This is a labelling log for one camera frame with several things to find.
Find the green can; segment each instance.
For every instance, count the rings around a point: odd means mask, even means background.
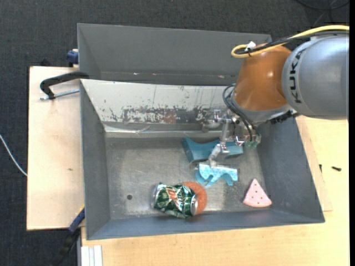
[[[153,207],[177,218],[190,218],[197,211],[197,195],[185,185],[158,184],[153,195]]]

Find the white cable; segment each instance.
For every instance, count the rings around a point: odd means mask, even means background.
[[[5,139],[3,138],[3,136],[0,134],[0,139],[1,141],[4,143],[4,146],[7,150],[7,152],[9,153],[11,159],[13,160],[13,162],[15,163],[15,165],[18,167],[18,169],[20,170],[20,172],[22,172],[25,176],[27,176],[27,173],[21,168],[21,166],[18,164],[18,162],[15,160],[14,156],[12,155],[9,147],[7,146]]]

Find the wooden board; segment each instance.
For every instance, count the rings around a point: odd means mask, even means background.
[[[39,88],[43,79],[72,70],[76,69],[30,69],[28,230],[67,228],[84,202],[79,95],[39,100],[44,95]],[[53,90],[77,86],[74,81]],[[325,223],[100,241],[87,241],[83,230],[82,244],[101,244],[104,266],[183,261],[194,265],[348,265],[348,122],[298,117],[297,123],[323,210],[333,209],[325,212]]]
[[[43,79],[76,68],[30,68],[28,112],[27,229],[67,228],[84,204],[79,94],[40,100]],[[53,86],[54,92],[78,81]]]

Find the pink triangular sponge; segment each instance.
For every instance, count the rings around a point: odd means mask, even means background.
[[[272,204],[271,200],[256,179],[253,179],[251,182],[249,190],[245,194],[243,203],[256,208],[267,207]]]

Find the dark carpet floor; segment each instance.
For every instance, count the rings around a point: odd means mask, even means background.
[[[270,34],[349,24],[346,0],[0,0],[0,134],[27,167],[27,68],[68,66],[77,23]],[[0,265],[48,265],[65,230],[26,231],[27,180],[0,144]],[[71,252],[63,265],[75,265]]]

